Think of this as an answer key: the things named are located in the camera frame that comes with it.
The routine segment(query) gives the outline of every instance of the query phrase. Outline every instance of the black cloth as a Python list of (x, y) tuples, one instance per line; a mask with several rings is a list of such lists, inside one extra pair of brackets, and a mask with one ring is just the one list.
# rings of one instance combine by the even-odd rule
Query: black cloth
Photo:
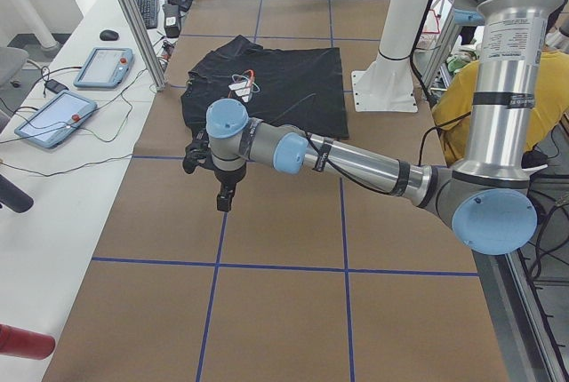
[(231, 76), (248, 69), (254, 71), (260, 88), (244, 103), (249, 116), (277, 126), (292, 124), (322, 136), (348, 137), (338, 48), (263, 49), (243, 36), (209, 52), (189, 72), (181, 104), (184, 122), (194, 137), (205, 127), (207, 108), (227, 98)]

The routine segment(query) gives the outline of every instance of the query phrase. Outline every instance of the tablet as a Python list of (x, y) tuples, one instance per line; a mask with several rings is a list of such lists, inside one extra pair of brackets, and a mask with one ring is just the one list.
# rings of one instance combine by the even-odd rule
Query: tablet
[(97, 109), (97, 104), (70, 91), (55, 95), (14, 133), (43, 148), (63, 142)]
[(132, 49), (95, 47), (73, 85), (78, 88), (113, 89), (123, 81), (132, 58)]

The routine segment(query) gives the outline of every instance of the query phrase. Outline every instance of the chair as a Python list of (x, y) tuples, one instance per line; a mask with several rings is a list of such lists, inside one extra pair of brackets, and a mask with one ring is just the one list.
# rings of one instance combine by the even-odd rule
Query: chair
[[(12, 80), (28, 60), (28, 53), (15, 47), (0, 47), (0, 87)], [(10, 117), (0, 109), (0, 131), (10, 121)]]

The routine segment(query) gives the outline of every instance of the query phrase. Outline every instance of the black cylinder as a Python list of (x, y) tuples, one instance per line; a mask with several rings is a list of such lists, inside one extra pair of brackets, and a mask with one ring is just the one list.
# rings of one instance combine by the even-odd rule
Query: black cylinder
[(0, 204), (17, 213), (23, 213), (34, 205), (34, 200), (4, 176), (0, 175)]

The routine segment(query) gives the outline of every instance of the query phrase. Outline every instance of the red can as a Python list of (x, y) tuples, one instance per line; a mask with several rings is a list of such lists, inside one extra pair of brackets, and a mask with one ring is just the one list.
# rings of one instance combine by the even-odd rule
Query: red can
[(55, 349), (49, 335), (0, 324), (0, 354), (43, 360)]

